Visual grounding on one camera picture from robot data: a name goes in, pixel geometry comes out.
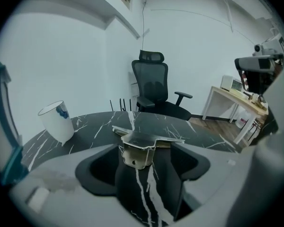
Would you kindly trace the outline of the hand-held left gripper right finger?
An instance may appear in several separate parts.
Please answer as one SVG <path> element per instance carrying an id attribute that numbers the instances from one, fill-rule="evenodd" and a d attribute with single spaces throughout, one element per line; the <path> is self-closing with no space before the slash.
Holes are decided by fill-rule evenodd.
<path id="1" fill-rule="evenodd" d="M 173 143 L 178 149 L 197 161 L 180 179 L 184 201 L 192 212 L 181 222 L 226 222 L 231 208 L 245 183 L 251 165 L 251 148 L 230 153 L 201 148 L 184 143 Z"/>

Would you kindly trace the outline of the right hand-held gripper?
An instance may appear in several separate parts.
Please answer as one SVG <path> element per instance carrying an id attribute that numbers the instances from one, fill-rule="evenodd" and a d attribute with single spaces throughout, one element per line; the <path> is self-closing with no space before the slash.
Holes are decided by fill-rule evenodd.
<path id="1" fill-rule="evenodd" d="M 254 46 L 252 57 L 234 61 L 246 91 L 263 94 L 284 69 L 284 38 L 276 35 Z"/>

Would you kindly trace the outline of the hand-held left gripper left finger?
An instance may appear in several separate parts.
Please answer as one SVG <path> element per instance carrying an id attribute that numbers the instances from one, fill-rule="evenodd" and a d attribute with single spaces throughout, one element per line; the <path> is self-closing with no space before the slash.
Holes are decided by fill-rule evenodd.
<path id="1" fill-rule="evenodd" d="M 14 186 L 10 197 L 35 227 L 141 227 L 115 197 L 95 196 L 75 177 L 82 160 L 112 148 L 105 145 L 47 160 Z"/>

